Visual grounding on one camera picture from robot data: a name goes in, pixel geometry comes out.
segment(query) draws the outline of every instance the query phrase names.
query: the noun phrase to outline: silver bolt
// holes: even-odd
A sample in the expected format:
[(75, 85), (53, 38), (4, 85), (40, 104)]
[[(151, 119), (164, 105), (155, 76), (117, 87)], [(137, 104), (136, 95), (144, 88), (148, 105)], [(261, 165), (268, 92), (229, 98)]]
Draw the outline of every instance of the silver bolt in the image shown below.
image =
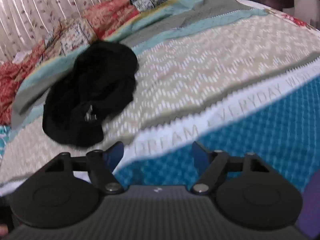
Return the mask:
[(207, 192), (209, 190), (209, 186), (206, 184), (203, 184), (203, 183), (195, 184), (193, 186), (193, 190), (195, 192), (203, 193), (203, 192)]
[(121, 189), (121, 185), (119, 183), (116, 182), (112, 182), (106, 185), (106, 190), (113, 192), (113, 191), (118, 191)]

